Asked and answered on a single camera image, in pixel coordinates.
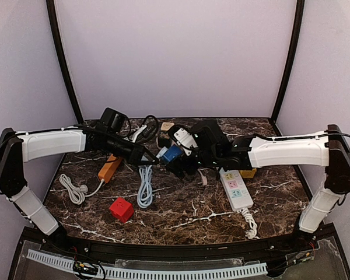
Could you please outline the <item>white power strip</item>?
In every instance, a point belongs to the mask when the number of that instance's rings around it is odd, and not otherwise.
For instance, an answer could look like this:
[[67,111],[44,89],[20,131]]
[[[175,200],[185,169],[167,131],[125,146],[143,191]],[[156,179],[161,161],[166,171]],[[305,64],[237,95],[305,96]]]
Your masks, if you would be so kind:
[[251,208],[253,199],[238,170],[219,171],[220,180],[233,211],[239,212],[243,208]]

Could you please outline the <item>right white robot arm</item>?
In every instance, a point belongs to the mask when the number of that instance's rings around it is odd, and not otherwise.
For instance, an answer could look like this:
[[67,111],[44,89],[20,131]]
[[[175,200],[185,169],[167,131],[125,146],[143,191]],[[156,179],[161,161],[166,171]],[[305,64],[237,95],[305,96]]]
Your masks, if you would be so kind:
[[239,136],[229,140],[215,120],[201,121],[191,129],[174,125],[168,135],[175,145],[166,153],[166,169],[179,178],[200,167],[218,170],[252,170],[266,166],[313,165],[325,168],[325,179],[301,213],[298,228],[314,233],[338,200],[350,193],[348,134],[337,125],[325,131],[294,136]]

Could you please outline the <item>red cube socket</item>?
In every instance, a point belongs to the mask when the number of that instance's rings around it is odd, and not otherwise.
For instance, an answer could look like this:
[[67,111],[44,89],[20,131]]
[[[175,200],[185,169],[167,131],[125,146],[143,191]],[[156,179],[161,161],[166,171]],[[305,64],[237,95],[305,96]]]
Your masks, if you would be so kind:
[[132,204],[125,199],[118,197],[109,207],[110,213],[122,223],[126,223],[134,214]]

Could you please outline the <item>blue cube socket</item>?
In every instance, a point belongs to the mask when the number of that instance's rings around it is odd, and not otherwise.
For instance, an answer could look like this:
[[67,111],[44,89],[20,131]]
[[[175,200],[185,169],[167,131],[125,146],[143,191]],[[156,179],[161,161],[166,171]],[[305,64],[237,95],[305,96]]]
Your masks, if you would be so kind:
[[175,158],[181,156],[183,154],[183,151],[177,146],[172,145],[161,157],[162,162],[165,164],[171,162]]

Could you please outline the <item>yellow cube socket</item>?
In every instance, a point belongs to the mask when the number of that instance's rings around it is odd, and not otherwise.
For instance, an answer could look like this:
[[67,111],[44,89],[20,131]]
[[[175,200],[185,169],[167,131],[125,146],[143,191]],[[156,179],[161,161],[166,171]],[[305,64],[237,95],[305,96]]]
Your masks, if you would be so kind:
[[243,179],[252,179],[256,175],[257,169],[253,168],[251,170],[240,170],[239,172]]

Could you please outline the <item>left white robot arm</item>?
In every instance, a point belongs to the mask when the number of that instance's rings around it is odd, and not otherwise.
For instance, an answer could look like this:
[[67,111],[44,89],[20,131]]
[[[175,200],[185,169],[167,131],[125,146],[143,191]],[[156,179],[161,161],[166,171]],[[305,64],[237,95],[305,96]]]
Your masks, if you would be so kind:
[[2,131],[0,137],[0,195],[4,195],[47,236],[64,228],[29,188],[23,165],[47,156],[105,151],[136,166],[156,165],[159,159],[140,143],[85,125],[44,131]]

